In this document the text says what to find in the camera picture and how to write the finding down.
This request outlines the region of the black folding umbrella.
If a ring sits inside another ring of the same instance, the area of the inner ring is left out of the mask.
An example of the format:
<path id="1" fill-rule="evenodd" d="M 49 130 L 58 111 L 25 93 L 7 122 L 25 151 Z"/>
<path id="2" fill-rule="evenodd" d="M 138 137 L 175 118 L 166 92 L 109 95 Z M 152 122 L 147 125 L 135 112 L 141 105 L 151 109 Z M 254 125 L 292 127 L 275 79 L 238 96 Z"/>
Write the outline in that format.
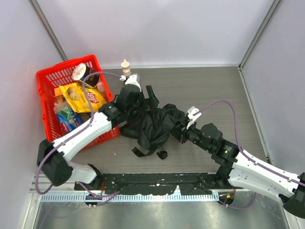
<path id="1" fill-rule="evenodd" d="M 122 136 L 137 139 L 137 143 L 148 152 L 143 153 L 137 147 L 132 152 L 138 157 L 152 155 L 168 141 L 171 131 L 183 128 L 188 123 L 185 113 L 173 104 L 159 108 L 159 100 L 154 93 L 131 93 L 122 99 L 127 111 L 126 124 L 120 128 Z"/>

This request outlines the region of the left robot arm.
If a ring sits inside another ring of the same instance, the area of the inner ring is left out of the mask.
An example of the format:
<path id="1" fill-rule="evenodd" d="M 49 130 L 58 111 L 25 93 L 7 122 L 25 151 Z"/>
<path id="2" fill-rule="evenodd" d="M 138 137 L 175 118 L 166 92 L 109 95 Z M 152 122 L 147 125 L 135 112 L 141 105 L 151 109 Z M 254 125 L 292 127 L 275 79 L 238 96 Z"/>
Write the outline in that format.
<path id="1" fill-rule="evenodd" d="M 102 182 L 99 170 L 93 165 L 80 165 L 71 160 L 94 139 L 124 123 L 132 112 L 157 106 L 159 102 L 152 87 L 148 85 L 146 90 L 148 98 L 144 98 L 138 86 L 128 84 L 114 101 L 104 104 L 81 126 L 53 142 L 48 139 L 40 142 L 37 166 L 53 186 L 70 181 L 98 188 Z"/>

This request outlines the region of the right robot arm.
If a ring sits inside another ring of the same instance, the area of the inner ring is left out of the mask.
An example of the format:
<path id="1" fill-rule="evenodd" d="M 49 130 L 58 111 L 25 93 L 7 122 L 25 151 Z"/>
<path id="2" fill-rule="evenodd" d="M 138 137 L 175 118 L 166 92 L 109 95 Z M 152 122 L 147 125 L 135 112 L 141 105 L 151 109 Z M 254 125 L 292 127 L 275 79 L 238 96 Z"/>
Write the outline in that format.
<path id="1" fill-rule="evenodd" d="M 220 165 L 217 176 L 227 185 L 251 190 L 278 203 L 292 215 L 305 217 L 305 175 L 279 169 L 223 138 L 210 123 L 197 129 L 175 127 L 172 135 L 181 143 L 190 141 Z"/>

